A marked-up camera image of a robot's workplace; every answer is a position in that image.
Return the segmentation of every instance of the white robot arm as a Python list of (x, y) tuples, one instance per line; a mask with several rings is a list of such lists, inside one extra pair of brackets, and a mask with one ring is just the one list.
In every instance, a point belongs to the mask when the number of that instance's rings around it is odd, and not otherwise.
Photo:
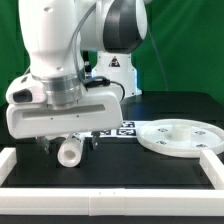
[(131, 53), (146, 35), (144, 1), (19, 0), (19, 13), (31, 64), (6, 94), (10, 134), (29, 138), (118, 128), (122, 89), (102, 77), (101, 86), (87, 88), (80, 50)]

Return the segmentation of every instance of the white round plate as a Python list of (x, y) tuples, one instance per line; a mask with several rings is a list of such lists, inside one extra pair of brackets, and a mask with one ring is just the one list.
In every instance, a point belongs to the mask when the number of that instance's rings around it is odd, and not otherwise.
[(224, 151), (224, 130), (203, 122), (165, 119), (148, 122), (137, 130), (144, 147), (169, 156), (199, 158), (201, 150)]

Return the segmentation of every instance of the green backdrop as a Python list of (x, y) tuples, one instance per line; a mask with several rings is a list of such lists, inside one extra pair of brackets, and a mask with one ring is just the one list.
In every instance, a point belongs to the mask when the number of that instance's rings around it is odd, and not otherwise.
[[(147, 14), (169, 90), (208, 93), (224, 105), (224, 1), (154, 0), (147, 6)], [(132, 59), (142, 90), (165, 91), (149, 36), (133, 52)], [(93, 64), (96, 61), (94, 53), (91, 61)], [(19, 27), (18, 2), (1, 0), (0, 104), (5, 102), (10, 82), (28, 65)]]

